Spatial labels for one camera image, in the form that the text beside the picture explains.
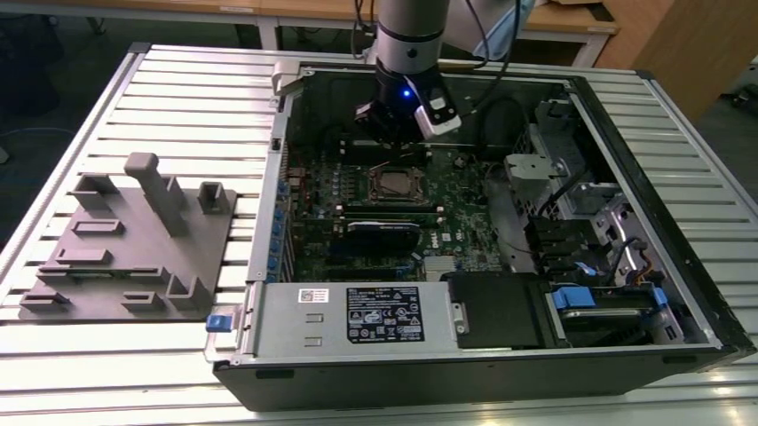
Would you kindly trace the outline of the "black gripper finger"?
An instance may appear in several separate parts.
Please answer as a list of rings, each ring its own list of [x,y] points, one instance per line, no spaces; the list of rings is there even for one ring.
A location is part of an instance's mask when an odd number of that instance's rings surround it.
[[[371,101],[356,108],[353,121],[380,146],[395,151],[407,149],[403,122],[379,101]]]

